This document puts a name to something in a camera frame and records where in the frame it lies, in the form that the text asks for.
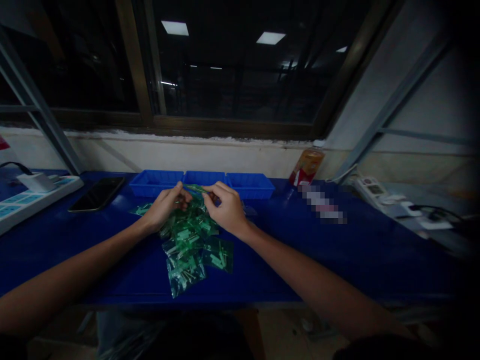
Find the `cable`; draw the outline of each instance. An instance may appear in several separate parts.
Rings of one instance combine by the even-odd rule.
[[[351,171],[352,171],[353,169],[355,169],[357,166],[358,166],[357,163],[356,163],[356,164],[353,164],[347,171],[345,171],[345,172],[344,172],[342,175],[340,175],[339,177],[336,177],[336,178],[334,178],[334,179],[332,179],[332,178],[326,179],[325,182],[326,182],[326,183],[336,182],[337,180],[342,179],[345,175],[347,175],[349,172],[351,172]]]
[[[434,209],[434,210],[436,210],[436,211],[432,211],[430,213],[429,218],[430,218],[430,216],[434,216],[434,215],[440,215],[444,218],[445,215],[441,213],[441,212],[443,212],[445,214],[449,214],[450,216],[454,217],[455,219],[459,220],[460,222],[465,221],[465,219],[463,219],[461,216],[457,215],[456,213],[454,213],[452,211],[446,210],[443,207],[432,206],[432,205],[414,205],[414,206],[417,209]]]
[[[33,175],[34,173],[30,171],[30,169],[28,167],[26,167],[25,165],[22,165],[21,163],[19,162],[15,162],[15,161],[8,161],[8,162],[4,162],[3,164],[0,165],[0,168],[3,168],[4,166],[7,166],[8,164],[14,164],[16,166],[18,166],[18,168],[25,174],[25,175]]]

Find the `smartphone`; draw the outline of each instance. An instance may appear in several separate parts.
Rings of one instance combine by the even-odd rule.
[[[71,213],[83,213],[103,209],[124,182],[124,177],[106,177],[99,180],[68,211]]]

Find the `bottle cap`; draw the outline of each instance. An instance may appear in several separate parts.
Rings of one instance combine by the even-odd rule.
[[[315,140],[313,146],[317,148],[323,148],[325,145],[325,140]]]

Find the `person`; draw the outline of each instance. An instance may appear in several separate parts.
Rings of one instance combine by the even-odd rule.
[[[260,255],[322,319],[351,341],[336,359],[428,358],[432,352],[386,309],[308,256],[269,236],[245,217],[239,194],[222,182],[204,186],[209,215]],[[26,359],[25,344],[54,315],[85,292],[142,239],[160,230],[173,209],[186,209],[192,195],[179,182],[164,190],[135,223],[65,260],[0,298],[0,354]],[[148,322],[148,331],[112,342],[101,359],[251,359],[241,331],[226,317],[183,311],[171,321]],[[121,326],[110,326],[110,329]],[[108,329],[103,327],[99,336]]]

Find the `forearm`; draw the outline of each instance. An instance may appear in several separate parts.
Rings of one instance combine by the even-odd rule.
[[[246,227],[238,237],[347,339],[385,333],[412,337],[407,328],[382,306],[308,256],[253,225]]]
[[[0,298],[0,334],[35,335],[147,234],[136,222],[5,294]]]

